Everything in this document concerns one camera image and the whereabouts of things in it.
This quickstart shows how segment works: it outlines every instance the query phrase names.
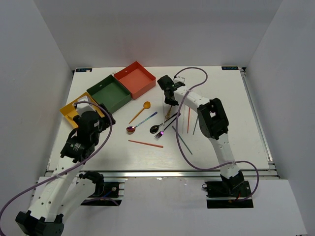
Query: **red tray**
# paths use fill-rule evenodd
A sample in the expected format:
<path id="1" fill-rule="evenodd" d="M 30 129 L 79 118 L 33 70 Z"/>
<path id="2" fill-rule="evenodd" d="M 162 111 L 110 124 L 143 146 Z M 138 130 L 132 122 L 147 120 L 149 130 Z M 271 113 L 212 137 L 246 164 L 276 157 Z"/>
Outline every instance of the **red tray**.
<path id="1" fill-rule="evenodd" d="M 156 85 L 155 76 L 137 61 L 114 76 L 130 91 L 132 99 L 137 99 Z"/>

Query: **white table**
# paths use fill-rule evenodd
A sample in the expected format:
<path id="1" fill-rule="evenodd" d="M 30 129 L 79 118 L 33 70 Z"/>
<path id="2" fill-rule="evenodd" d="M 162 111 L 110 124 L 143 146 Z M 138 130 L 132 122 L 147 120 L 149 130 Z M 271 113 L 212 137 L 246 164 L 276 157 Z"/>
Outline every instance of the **white table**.
<path id="1" fill-rule="evenodd" d="M 171 78 L 184 67 L 147 67 L 157 80 L 169 75 Z M 222 71 L 220 66 L 201 67 L 209 75 L 208 81 L 194 91 L 204 97 L 219 98 L 224 106 L 229 119 L 229 138 L 232 151 L 236 160 L 248 160 L 254 163 L 259 169 L 268 169 L 267 153 L 260 138 L 259 131 L 252 113 L 246 90 L 238 70 Z M 88 88 L 95 85 L 108 75 L 120 71 L 122 68 L 93 68 L 92 72 L 78 72 L 74 74 L 73 82 L 69 92 L 67 103 L 73 101 L 83 94 Z M 204 74 L 199 70 L 187 70 L 180 74 L 185 77 L 185 84 L 188 87 L 204 80 Z M 113 126 L 113 133 L 103 150 L 91 161 L 85 164 L 83 170 L 95 171 L 187 171 L 192 168 L 182 158 L 175 140 L 175 132 L 169 127 L 163 137 L 158 141 L 149 129 L 154 124 L 163 121 L 164 98 L 158 84 L 137 100 L 132 100 L 116 111 L 113 116 L 116 124 Z M 138 113 L 145 101 L 151 102 L 151 108 L 142 114 L 132 123 L 144 120 L 146 117 L 158 112 L 156 116 L 139 126 L 132 135 L 126 133 L 131 118 Z M 186 107 L 184 133 L 182 133 L 183 112 L 179 120 L 180 134 L 191 149 L 191 155 L 183 146 L 185 154 L 196 166 L 209 168 L 218 165 L 215 152 L 197 126 L 195 135 L 192 135 L 196 121 L 196 113 L 191 111 L 189 134 L 187 134 L 188 107 Z M 57 133 L 53 150 L 48 165 L 49 171 L 55 169 L 60 151 L 62 150 L 72 127 L 62 119 Z M 100 136 L 100 143 L 108 134 L 104 131 Z M 151 147 L 128 142 L 128 139 L 163 145 L 164 148 Z M 241 164 L 242 169 L 251 169 L 250 165 Z"/>

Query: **orange stick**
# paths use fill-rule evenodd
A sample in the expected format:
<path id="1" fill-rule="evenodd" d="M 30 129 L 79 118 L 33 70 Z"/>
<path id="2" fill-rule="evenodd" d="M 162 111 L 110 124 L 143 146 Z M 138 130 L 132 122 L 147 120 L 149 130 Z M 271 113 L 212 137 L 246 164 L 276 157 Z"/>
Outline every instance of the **orange stick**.
<path id="1" fill-rule="evenodd" d="M 149 143 L 143 143 L 143 142 L 134 141 L 134 140 L 128 140 L 128 141 L 129 141 L 129 142 L 138 143 L 138 144 L 145 144 L 145 145 L 149 145 L 149 146 L 154 146 L 154 147 L 158 147 L 158 148 L 163 148 L 163 146 L 161 146 L 161 145 L 149 144 Z"/>
<path id="2" fill-rule="evenodd" d="M 189 131 L 189 118 L 190 118 L 190 107 L 189 107 L 189 110 L 188 110 L 188 124 L 187 124 L 187 133 Z"/>

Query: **fork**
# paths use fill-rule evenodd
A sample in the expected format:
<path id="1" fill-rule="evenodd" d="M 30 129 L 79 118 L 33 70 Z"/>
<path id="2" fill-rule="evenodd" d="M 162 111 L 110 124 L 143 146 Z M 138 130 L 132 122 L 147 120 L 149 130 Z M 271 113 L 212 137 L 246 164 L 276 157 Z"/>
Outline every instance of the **fork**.
<path id="1" fill-rule="evenodd" d="M 159 132 L 157 135 L 155 135 L 154 137 L 156 139 L 159 139 L 160 137 L 162 137 L 162 135 L 164 134 L 164 131 L 177 119 L 177 117 L 179 117 L 181 114 L 179 113 L 178 116 L 176 116 L 166 127 L 165 129 L 163 129 L 161 132 Z"/>

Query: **spoon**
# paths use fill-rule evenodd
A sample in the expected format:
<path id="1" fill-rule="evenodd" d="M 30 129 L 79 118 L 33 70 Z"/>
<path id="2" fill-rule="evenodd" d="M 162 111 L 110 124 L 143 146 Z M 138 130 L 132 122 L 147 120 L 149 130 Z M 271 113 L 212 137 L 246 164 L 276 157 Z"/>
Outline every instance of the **spoon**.
<path id="1" fill-rule="evenodd" d="M 137 116 L 140 115 L 140 113 L 144 111 L 144 109 L 149 109 L 150 107 L 151 107 L 151 103 L 150 103 L 150 102 L 145 102 L 145 103 L 143 103 L 143 108 L 141 109 L 140 112 L 138 112 L 138 114 L 136 114 L 136 115 L 134 116 L 134 118 L 132 118 L 132 120 L 129 122 L 129 124 L 130 124 L 134 119 L 136 119 Z"/>
<path id="2" fill-rule="evenodd" d="M 158 113 L 158 112 L 154 112 L 152 115 L 150 115 L 148 118 L 146 118 L 144 121 L 140 122 L 140 123 L 137 124 L 136 126 L 128 126 L 128 127 L 126 128 L 127 132 L 128 132 L 128 133 L 133 133 L 139 125 L 141 125 L 143 122 L 146 122 L 146 121 L 147 121 L 148 119 L 150 119 L 151 117 L 154 117 L 157 113 Z"/>
<path id="3" fill-rule="evenodd" d="M 172 118 L 173 118 L 174 116 L 176 116 L 176 115 L 177 115 L 177 112 L 176 112 L 174 115 L 172 115 L 170 118 L 168 118 L 165 122 L 167 122 L 169 119 L 172 119 Z M 163 123 L 153 125 L 153 126 L 150 128 L 150 133 L 151 133 L 151 134 L 157 133 L 157 132 L 158 132 L 158 129 L 160 128 L 161 125 L 163 125 Z"/>

